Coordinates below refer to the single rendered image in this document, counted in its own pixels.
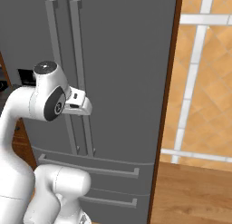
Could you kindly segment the tall grey fridge drawer front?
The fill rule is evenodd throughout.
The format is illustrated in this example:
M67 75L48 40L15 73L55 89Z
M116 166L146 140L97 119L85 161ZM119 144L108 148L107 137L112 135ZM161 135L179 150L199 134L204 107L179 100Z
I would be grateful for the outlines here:
M119 193L149 195L151 191L153 163L134 163L126 161L113 161L99 158L90 158L81 155L72 155L58 151L48 151L33 147L34 157L38 165L42 164L38 158L45 154L47 159L53 161L66 162L83 167L107 169L107 170L124 170L134 171L135 168L140 169L140 174L137 179L115 177L108 175L99 175L89 173L92 178L92 189L107 190Z

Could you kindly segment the plain grey fridge door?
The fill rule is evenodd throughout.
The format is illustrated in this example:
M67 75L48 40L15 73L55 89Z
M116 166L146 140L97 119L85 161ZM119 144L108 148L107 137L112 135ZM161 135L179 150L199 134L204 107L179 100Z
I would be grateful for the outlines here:
M78 1L96 155L152 163L176 0Z

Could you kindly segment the low grey fridge drawer front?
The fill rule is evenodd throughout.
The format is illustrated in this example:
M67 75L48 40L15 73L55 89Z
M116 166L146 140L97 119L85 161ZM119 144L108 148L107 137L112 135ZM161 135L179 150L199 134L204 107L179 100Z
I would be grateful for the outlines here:
M93 222L99 224L146 224L150 196L119 193L107 190L90 189L84 197L132 202L137 199L137 208L124 208L80 200L83 210Z

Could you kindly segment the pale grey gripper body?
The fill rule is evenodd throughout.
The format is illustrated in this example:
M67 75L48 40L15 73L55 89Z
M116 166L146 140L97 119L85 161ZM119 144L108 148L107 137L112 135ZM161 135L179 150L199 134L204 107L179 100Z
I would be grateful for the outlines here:
M64 103L63 113L90 115L92 113L92 104L86 96L72 97Z

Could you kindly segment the brown wooden fridge side panel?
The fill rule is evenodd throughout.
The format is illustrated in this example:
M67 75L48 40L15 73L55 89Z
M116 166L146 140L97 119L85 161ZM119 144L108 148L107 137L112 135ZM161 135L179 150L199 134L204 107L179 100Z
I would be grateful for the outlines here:
M147 218L146 224L151 223L154 195L155 195L155 190L156 190L158 169L159 169L159 163L160 163L161 144L162 144L164 125L165 125L165 119L166 119L167 107L168 107L169 88L170 88L170 82L171 82L171 75L173 71L175 50L176 50L178 30L179 30L179 19L180 19L181 7L182 7L182 0L176 0L174 19L173 19L173 24L172 24L170 48L169 48L167 75L166 75L162 110L161 110L160 123L159 123L159 138L157 142L157 150L156 150L156 155L155 155L154 169L153 169L153 175L152 175L153 177L152 177L152 184L151 184L152 186L151 186L151 192L150 192L150 204L149 204L148 218Z

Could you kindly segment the brown wooden cupboard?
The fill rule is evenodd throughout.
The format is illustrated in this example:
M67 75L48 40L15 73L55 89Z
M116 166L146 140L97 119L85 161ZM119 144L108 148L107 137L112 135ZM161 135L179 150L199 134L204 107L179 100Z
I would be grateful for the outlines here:
M0 53L0 114L5 106L8 96L16 88L18 88L18 85L11 84L5 68L3 56ZM36 160L22 118L16 122L12 146L14 152L35 170L37 167Z

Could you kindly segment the white window frame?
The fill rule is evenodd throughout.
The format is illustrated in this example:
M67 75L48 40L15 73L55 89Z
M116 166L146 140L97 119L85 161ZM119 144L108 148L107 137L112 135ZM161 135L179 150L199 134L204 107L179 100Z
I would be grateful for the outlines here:
M183 0L162 161L232 170L232 0Z

